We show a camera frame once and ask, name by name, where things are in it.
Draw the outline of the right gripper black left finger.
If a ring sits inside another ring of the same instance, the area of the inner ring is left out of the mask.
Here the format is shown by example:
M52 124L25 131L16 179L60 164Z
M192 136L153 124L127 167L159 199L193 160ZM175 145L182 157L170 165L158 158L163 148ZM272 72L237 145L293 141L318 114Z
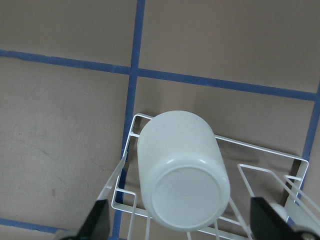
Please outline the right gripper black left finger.
M76 235L76 240L107 240L110 234L109 202L97 200Z

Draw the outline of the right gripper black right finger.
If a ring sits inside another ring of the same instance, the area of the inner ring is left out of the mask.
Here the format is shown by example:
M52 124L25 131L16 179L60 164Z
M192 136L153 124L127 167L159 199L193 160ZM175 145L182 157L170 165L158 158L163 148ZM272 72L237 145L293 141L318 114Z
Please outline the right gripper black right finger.
M256 240L297 240L293 229L263 197L250 199L250 229Z

